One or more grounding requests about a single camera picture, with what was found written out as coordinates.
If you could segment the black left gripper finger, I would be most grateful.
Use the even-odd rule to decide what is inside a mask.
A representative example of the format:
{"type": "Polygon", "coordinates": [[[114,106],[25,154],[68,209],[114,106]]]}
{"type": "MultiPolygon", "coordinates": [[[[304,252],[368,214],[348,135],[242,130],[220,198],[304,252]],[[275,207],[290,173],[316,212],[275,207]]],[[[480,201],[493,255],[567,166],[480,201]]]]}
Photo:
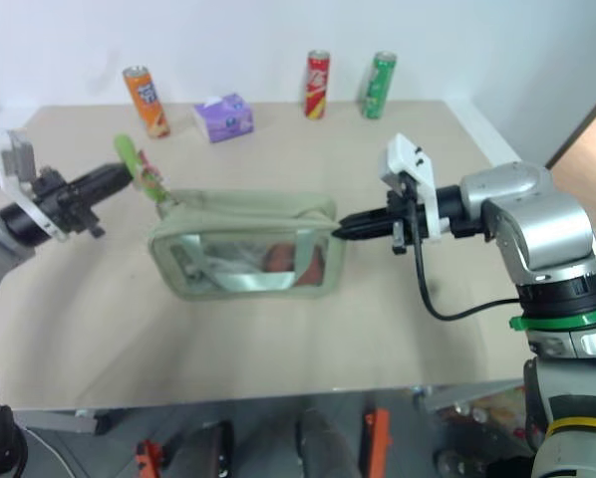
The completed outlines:
{"type": "MultiPolygon", "coordinates": [[[[118,162],[101,165],[75,180],[80,179],[125,179],[133,181],[133,177],[128,171],[127,167],[124,164],[118,162]]],[[[73,190],[74,181],[71,182],[71,188],[73,190]]]]}
{"type": "Polygon", "coordinates": [[[80,202],[94,206],[130,185],[125,179],[80,179],[73,182],[73,187],[80,202]]]}

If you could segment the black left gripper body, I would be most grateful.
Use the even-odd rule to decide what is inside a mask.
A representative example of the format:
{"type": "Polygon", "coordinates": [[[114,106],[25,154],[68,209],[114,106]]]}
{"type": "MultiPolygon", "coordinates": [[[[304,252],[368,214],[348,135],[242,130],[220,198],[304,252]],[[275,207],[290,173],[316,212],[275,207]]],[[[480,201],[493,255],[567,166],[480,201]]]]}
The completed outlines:
{"type": "Polygon", "coordinates": [[[94,173],[68,182],[52,167],[43,167],[33,182],[37,205],[65,234],[89,232],[100,238],[105,230],[93,212],[94,204],[102,200],[101,185],[94,173]]]}

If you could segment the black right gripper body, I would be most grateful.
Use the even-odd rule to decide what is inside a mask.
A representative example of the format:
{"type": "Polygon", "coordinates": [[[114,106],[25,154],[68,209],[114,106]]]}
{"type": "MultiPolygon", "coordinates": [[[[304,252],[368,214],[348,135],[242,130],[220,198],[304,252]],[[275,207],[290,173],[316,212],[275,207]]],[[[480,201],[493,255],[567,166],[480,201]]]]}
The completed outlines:
{"type": "Polygon", "coordinates": [[[422,223],[418,205],[418,184],[407,173],[397,176],[400,191],[393,190],[387,195],[387,211],[392,221],[392,251],[403,255],[409,246],[422,243],[422,223]]]}

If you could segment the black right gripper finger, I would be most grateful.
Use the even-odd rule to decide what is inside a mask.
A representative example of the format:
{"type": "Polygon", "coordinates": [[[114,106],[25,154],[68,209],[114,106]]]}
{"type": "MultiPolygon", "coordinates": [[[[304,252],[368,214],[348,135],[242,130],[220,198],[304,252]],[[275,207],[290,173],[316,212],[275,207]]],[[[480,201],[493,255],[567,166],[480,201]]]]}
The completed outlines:
{"type": "Polygon", "coordinates": [[[390,212],[386,208],[371,209],[349,214],[341,220],[342,225],[377,225],[392,222],[390,212]]]}
{"type": "Polygon", "coordinates": [[[332,236],[343,241],[364,241],[391,236],[393,225],[386,223],[340,224],[332,236]]]}

